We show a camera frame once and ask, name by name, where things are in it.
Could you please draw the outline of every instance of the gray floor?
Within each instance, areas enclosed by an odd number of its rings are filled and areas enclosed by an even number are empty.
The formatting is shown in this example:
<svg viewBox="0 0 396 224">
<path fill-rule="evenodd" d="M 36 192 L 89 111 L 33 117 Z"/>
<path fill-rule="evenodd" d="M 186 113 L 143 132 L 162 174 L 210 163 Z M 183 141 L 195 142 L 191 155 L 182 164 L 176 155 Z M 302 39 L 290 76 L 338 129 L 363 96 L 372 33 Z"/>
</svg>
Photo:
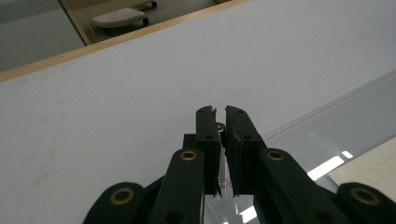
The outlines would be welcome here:
<svg viewBox="0 0 396 224">
<path fill-rule="evenodd" d="M 149 24 L 212 7 L 214 0 L 158 0 L 137 7 L 144 11 Z M 142 22 L 110 32 L 98 30 L 100 39 L 142 28 Z M 0 0 L 0 72 L 35 63 L 84 47 L 72 22 L 58 0 Z"/>
<path fill-rule="evenodd" d="M 151 4 L 133 7 L 134 9 L 143 11 L 146 14 L 149 20 L 149 25 L 169 21 L 173 18 L 207 7 L 213 7 L 218 4 L 214 0 L 157 0 L 156 2 L 158 6 L 157 8 L 153 8 Z M 100 40 L 104 40 L 117 35 L 123 35 L 143 27 L 143 22 L 138 21 L 134 24 L 116 29 L 95 29 L 95 32 Z"/>
</svg>

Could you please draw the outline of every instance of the wooden table edge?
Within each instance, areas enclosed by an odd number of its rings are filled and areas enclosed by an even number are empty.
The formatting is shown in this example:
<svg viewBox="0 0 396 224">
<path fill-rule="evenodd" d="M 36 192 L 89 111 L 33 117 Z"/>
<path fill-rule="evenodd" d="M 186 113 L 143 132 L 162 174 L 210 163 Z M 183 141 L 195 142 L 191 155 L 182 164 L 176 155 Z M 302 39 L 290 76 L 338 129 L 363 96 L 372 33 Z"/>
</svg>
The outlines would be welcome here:
<svg viewBox="0 0 396 224">
<path fill-rule="evenodd" d="M 118 45 L 120 43 L 129 41 L 129 40 L 133 40 L 140 36 L 148 35 L 148 34 L 160 31 L 162 29 L 166 29 L 166 28 L 181 24 L 185 21 L 191 21 L 194 19 L 198 19 L 203 16 L 216 13 L 218 11 L 227 9 L 229 7 L 238 6 L 238 5 L 244 4 L 249 1 L 250 0 L 233 0 L 230 2 L 225 2 L 225 3 L 219 4 L 219 5 L 213 6 L 213 7 L 209 7 L 209 8 L 205 8 L 205 9 L 202 9 L 202 10 L 199 10 L 196 12 L 192 12 L 190 14 L 187 14 L 187 15 L 184 15 L 184 16 L 181 16 L 178 18 L 174 18 L 169 21 L 160 22 L 160 23 L 148 26 L 146 28 L 131 32 L 126 35 L 120 35 L 120 36 L 110 38 L 110 39 L 102 41 L 102 42 L 98 42 L 93 45 L 89 45 L 89 46 L 80 48 L 80 49 L 74 49 L 74 50 L 68 51 L 66 53 L 63 53 L 63 54 L 60 54 L 57 56 L 53 56 L 48 59 L 44 59 L 44 60 L 36 62 L 36 63 L 29 63 L 29 64 L 23 65 L 21 67 L 13 68 L 13 69 L 10 69 L 10 70 L 0 73 L 0 82 L 4 82 L 4 81 L 10 80 L 12 78 L 16 78 L 16 77 L 21 77 L 21 76 L 24 76 L 24 75 L 48 68 L 48 67 L 52 67 L 59 63 L 71 61 L 76 58 L 82 57 L 84 55 L 96 52 L 98 50 L 106 49 L 106 48 Z"/>
</svg>

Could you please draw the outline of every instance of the white table surface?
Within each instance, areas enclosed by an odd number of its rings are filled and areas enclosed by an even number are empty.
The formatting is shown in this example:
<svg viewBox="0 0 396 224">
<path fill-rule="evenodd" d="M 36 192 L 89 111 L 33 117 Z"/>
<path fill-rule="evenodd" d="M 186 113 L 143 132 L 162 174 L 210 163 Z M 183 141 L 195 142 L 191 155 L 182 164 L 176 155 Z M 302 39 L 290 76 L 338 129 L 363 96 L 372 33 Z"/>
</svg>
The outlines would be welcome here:
<svg viewBox="0 0 396 224">
<path fill-rule="evenodd" d="M 395 12 L 254 0 L 0 83 L 0 223 L 81 223 L 107 187 L 146 186 L 202 106 L 267 138 L 388 76 Z"/>
</svg>

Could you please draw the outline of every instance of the white tabletop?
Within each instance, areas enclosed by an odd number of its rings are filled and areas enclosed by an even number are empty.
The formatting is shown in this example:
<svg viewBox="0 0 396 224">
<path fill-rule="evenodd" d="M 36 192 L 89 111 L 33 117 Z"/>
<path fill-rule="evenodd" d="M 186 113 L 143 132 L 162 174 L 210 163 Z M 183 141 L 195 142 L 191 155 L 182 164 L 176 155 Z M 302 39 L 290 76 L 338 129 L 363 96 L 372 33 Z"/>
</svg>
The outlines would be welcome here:
<svg viewBox="0 0 396 224">
<path fill-rule="evenodd" d="M 396 68 L 396 2 L 254 0 L 0 83 L 0 223 L 81 223 L 164 174 L 195 110 L 264 138 Z"/>
</svg>

